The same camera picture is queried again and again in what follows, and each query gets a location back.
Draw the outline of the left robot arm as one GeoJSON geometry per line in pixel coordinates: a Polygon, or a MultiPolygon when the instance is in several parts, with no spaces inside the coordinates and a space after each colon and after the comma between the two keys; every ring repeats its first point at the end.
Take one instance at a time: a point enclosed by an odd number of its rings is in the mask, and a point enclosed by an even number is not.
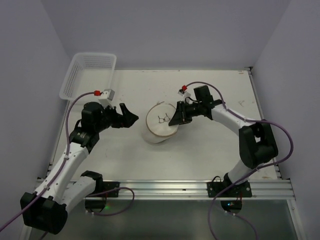
{"type": "Polygon", "coordinates": [[[85,171],[78,181],[70,181],[81,163],[89,156],[100,139],[100,132],[108,128],[130,128],[139,117],[120,103],[121,113],[115,107],[88,102],[81,118],[68,135],[61,158],[45,180],[33,193],[24,193],[20,199],[23,222],[46,233],[58,234],[65,226],[71,210],[85,197],[111,197],[121,186],[113,182],[106,187],[103,176],[85,171]]]}

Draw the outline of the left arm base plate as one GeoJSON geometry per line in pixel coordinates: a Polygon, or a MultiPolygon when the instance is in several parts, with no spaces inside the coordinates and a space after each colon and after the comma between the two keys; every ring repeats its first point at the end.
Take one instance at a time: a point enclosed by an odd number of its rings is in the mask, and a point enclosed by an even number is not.
{"type": "Polygon", "coordinates": [[[98,198],[117,198],[119,196],[120,182],[118,181],[102,181],[97,184],[94,191],[87,197],[98,198]]]}

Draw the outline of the white mesh laundry bag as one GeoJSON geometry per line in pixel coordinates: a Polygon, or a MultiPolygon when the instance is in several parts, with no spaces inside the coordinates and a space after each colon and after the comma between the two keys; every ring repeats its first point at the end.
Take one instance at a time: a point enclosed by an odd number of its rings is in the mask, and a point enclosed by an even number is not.
{"type": "Polygon", "coordinates": [[[142,138],[145,142],[158,145],[178,132],[178,125],[169,126],[176,108],[162,101],[151,107],[145,115],[142,138]]]}

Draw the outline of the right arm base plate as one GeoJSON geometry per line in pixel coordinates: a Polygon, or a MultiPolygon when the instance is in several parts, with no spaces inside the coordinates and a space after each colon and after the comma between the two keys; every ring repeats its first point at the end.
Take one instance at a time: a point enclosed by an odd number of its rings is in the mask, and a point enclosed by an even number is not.
{"type": "Polygon", "coordinates": [[[223,185],[222,182],[219,181],[209,181],[206,183],[206,190],[209,198],[251,198],[253,196],[251,185],[248,181],[244,183],[234,185],[231,188],[223,191],[226,186],[223,185]]]}

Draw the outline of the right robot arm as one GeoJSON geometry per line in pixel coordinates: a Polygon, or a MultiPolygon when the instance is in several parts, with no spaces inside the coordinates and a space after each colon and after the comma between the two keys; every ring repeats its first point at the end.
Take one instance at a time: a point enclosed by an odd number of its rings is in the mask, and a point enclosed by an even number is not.
{"type": "Polygon", "coordinates": [[[187,97],[178,101],[169,126],[189,124],[194,117],[204,116],[218,122],[238,136],[239,157],[232,170],[227,172],[221,182],[214,182],[213,189],[219,193],[235,184],[241,185],[249,178],[247,175],[268,163],[279,154],[278,146],[269,123],[247,119],[227,108],[225,101],[214,99],[207,85],[193,89],[196,100],[191,103],[187,97]]]}

